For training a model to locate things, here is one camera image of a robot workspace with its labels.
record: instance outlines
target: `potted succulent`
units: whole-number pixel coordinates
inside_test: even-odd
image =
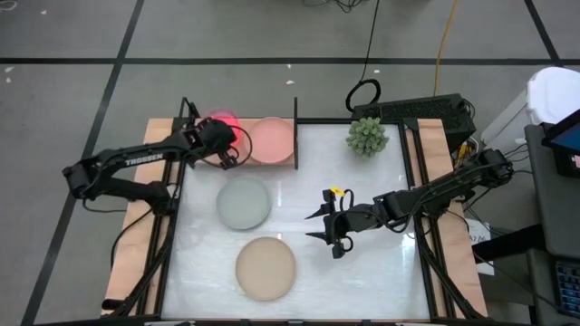
[[[346,139],[348,146],[358,155],[371,158],[382,151],[389,138],[384,135],[384,127],[380,118],[362,118],[353,121],[350,136]]]

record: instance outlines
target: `yellow cable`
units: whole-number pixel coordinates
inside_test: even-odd
[[[453,20],[453,15],[455,14],[455,8],[457,8],[457,3],[459,0],[453,1],[453,7],[451,8],[451,13],[447,23],[445,24],[445,31],[443,32],[443,37],[441,38],[441,44],[439,45],[439,53],[437,54],[437,63],[435,63],[435,85],[433,86],[433,96],[437,95],[437,88],[439,87],[439,65],[441,61],[441,56],[443,55],[443,48],[445,47],[445,40],[447,39],[447,33],[451,27],[451,21]]]

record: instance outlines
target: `tabletop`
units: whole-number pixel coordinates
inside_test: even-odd
[[[164,139],[171,133],[171,125],[172,119],[151,119],[145,132],[144,142],[149,143]],[[410,148],[413,176],[415,177],[415,184],[420,185],[421,177],[417,152],[413,146],[412,133],[410,130],[407,131],[406,136]],[[449,173],[452,170],[452,165],[441,121],[419,120],[419,135],[429,179]],[[148,183],[153,180],[160,180],[163,169],[163,162],[139,166],[135,174],[135,181]],[[133,222],[148,209],[147,205],[142,202],[129,203],[123,227]],[[449,210],[462,216],[460,204],[452,204]],[[166,228],[167,220],[165,219],[161,224],[161,236],[165,234]],[[486,305],[479,284],[476,265],[471,254],[469,234],[464,222],[452,214],[446,214],[439,219],[439,228],[449,277],[471,302],[473,307],[478,312],[486,315]],[[145,218],[120,240],[106,298],[124,299],[140,279],[144,271],[152,229],[153,218]],[[431,273],[431,279],[433,280],[438,314],[439,316],[444,316],[445,309],[440,282],[434,273]],[[158,286],[159,272],[156,273],[150,283],[149,299],[145,307],[146,313],[153,312]]]

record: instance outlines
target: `pink plate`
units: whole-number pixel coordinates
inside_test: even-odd
[[[293,126],[280,118],[263,118],[248,133],[253,145],[252,158],[258,162],[279,163],[294,152]],[[249,151],[249,141],[244,141],[244,145]]]

